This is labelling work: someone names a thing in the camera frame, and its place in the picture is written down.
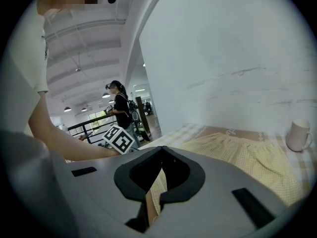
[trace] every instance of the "window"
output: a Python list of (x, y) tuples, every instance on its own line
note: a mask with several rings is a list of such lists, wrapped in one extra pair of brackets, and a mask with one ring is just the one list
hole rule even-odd
[[(88, 119), (92, 120), (92, 119), (96, 119), (96, 118), (99, 118), (99, 117), (103, 117), (105, 115), (106, 115), (105, 111), (102, 110), (100, 112), (96, 112), (96, 113), (92, 113), (92, 114), (88, 115)], [(106, 121), (106, 119), (101, 119), (101, 120), (94, 121), (94, 122), (90, 123), (91, 128), (96, 128), (98, 126), (103, 125), (104, 121)], [(99, 130), (99, 128), (94, 129), (94, 133), (97, 133), (98, 130)]]

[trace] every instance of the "white wall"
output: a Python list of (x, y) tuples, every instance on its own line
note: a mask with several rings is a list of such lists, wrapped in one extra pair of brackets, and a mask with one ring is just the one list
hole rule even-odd
[(52, 123), (55, 125), (55, 126), (59, 126), (62, 124), (62, 121), (61, 121), (61, 118), (60, 117), (50, 117), (51, 118), (51, 121)]
[(159, 0), (140, 36), (163, 134), (187, 123), (316, 132), (317, 55), (289, 0)]
[(158, 0), (133, 0), (121, 35), (120, 66), (123, 84), (128, 85), (140, 55), (138, 38)]
[[(66, 102), (61, 102), (59, 100), (46, 97), (46, 104), (50, 117), (60, 117), (61, 123), (65, 124), (66, 127), (71, 127), (78, 124), (78, 121), (74, 114), (74, 107), (67, 104)], [(71, 111), (64, 112), (64, 109), (69, 106)]]
[(150, 88), (149, 81), (146, 73), (145, 67), (142, 65), (136, 65), (133, 69), (129, 85), (127, 87), (128, 97), (131, 98), (131, 92), (133, 93), (133, 100), (136, 97), (149, 97)]

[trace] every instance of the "black t-shirt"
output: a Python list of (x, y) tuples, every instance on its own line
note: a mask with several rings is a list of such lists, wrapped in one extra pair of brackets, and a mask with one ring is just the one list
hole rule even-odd
[(115, 117), (117, 118), (118, 125), (126, 129), (131, 123), (128, 102), (120, 94), (115, 96), (114, 101), (114, 109), (118, 111), (125, 111), (125, 113), (115, 114)]

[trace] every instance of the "white mug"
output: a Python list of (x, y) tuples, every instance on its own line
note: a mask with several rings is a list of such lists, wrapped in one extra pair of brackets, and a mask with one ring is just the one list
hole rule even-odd
[[(294, 152), (301, 152), (302, 150), (307, 149), (313, 141), (309, 130), (310, 124), (307, 120), (293, 120), (291, 130), (286, 137), (287, 147)], [(306, 145), (308, 136), (310, 136), (310, 141)]]

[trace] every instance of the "yellow checkered cloth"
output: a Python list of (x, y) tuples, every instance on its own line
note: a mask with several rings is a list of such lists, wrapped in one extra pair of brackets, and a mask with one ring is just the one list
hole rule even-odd
[[(281, 148), (271, 141), (256, 142), (216, 133), (186, 142), (178, 148), (231, 163), (270, 188), (289, 206), (302, 198), (302, 189)], [(156, 211), (159, 196), (167, 191), (161, 170), (151, 187)]]

